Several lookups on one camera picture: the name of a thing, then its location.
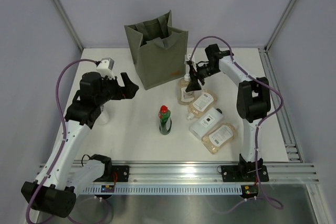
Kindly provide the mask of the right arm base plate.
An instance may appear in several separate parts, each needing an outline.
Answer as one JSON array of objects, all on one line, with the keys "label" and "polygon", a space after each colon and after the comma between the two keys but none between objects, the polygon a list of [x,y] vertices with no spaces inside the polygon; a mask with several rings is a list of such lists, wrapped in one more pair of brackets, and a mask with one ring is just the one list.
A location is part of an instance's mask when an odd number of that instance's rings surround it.
[{"label": "right arm base plate", "polygon": [[240,171],[238,165],[222,165],[220,166],[223,182],[251,182],[256,181],[269,182],[267,167],[263,165],[258,168],[258,176],[255,168],[246,171]]}]

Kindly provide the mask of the green canvas bag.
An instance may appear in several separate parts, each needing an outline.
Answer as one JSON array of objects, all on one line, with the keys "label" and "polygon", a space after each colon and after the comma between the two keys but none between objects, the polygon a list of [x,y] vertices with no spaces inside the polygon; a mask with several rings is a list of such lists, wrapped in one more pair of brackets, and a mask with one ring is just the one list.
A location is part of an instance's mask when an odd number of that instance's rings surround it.
[{"label": "green canvas bag", "polygon": [[133,64],[148,90],[185,75],[188,31],[172,26],[172,12],[125,25]]}]

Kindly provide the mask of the amber soap bottle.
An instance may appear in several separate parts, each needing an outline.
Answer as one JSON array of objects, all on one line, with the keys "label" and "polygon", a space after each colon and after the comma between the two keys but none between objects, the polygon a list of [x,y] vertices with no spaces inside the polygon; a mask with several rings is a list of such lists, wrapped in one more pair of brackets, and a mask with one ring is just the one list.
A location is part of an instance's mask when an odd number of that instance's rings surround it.
[{"label": "amber soap bottle", "polygon": [[238,124],[222,122],[202,138],[202,143],[211,154],[216,154],[226,143],[238,137]]},{"label": "amber soap bottle", "polygon": [[186,73],[177,83],[177,101],[181,105],[188,105],[195,99],[195,92],[187,92],[187,86],[190,83],[190,75]]},{"label": "amber soap bottle", "polygon": [[217,102],[217,95],[211,90],[202,90],[197,98],[188,107],[187,119],[202,117]]}]

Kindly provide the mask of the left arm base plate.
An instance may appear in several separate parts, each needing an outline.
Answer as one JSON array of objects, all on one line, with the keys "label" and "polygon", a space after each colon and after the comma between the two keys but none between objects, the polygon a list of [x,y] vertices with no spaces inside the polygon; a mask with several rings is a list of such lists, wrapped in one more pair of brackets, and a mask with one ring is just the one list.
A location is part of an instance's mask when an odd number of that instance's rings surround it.
[{"label": "left arm base plate", "polygon": [[128,165],[109,165],[104,169],[103,175],[94,182],[128,182],[129,169],[130,167]]}]

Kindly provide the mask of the white conditioner bottle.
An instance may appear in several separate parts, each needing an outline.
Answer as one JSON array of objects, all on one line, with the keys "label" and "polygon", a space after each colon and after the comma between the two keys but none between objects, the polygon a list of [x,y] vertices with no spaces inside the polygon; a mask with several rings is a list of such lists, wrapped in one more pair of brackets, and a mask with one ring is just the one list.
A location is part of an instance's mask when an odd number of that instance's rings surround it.
[{"label": "white conditioner bottle", "polygon": [[194,122],[189,131],[199,140],[209,133],[222,119],[221,109],[210,108],[203,116]]}]

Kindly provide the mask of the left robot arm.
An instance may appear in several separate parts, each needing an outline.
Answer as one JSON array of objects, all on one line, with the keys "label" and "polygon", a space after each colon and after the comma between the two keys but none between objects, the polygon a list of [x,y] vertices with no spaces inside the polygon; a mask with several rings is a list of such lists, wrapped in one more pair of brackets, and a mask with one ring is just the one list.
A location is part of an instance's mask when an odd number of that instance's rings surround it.
[{"label": "left robot arm", "polygon": [[139,86],[127,73],[121,73],[124,85],[117,79],[102,77],[98,72],[85,73],[63,121],[63,134],[43,170],[33,182],[24,182],[21,192],[28,208],[66,218],[72,212],[78,195],[92,182],[108,181],[113,175],[111,158],[94,154],[71,178],[69,172],[79,147],[87,138],[102,107],[110,100],[133,99]]}]

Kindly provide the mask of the white grey cylindrical bottle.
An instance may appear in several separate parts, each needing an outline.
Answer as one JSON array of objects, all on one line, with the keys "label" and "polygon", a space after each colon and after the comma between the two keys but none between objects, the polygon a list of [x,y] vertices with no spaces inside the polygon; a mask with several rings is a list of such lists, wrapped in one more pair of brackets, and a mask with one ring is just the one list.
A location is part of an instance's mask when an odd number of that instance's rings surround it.
[{"label": "white grey cylindrical bottle", "polygon": [[101,113],[100,113],[99,117],[97,118],[96,122],[99,125],[105,125],[110,121],[110,115],[109,115],[109,112],[104,105],[102,105],[100,109],[101,109]]}]

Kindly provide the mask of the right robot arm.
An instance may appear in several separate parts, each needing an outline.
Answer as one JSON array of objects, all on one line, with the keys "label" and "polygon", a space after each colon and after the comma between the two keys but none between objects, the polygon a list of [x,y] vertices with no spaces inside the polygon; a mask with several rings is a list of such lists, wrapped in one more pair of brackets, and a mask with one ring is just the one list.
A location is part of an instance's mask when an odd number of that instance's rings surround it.
[{"label": "right robot arm", "polygon": [[198,91],[205,78],[222,72],[238,87],[236,108],[243,120],[243,146],[239,162],[234,166],[221,166],[224,182],[268,182],[267,167],[263,163],[258,144],[260,124],[271,109],[269,82],[265,77],[253,77],[234,59],[232,50],[221,51],[217,44],[205,48],[207,61],[198,66],[193,54],[186,56],[190,84],[188,92]]}]

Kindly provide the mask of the green dish soap bottle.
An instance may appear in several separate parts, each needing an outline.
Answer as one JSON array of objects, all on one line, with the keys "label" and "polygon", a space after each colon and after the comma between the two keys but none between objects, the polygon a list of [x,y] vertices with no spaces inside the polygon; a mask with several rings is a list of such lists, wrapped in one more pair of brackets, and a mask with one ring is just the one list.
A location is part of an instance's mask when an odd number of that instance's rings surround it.
[{"label": "green dish soap bottle", "polygon": [[160,120],[159,130],[163,135],[168,135],[172,127],[171,111],[166,105],[160,107],[158,117]]}]

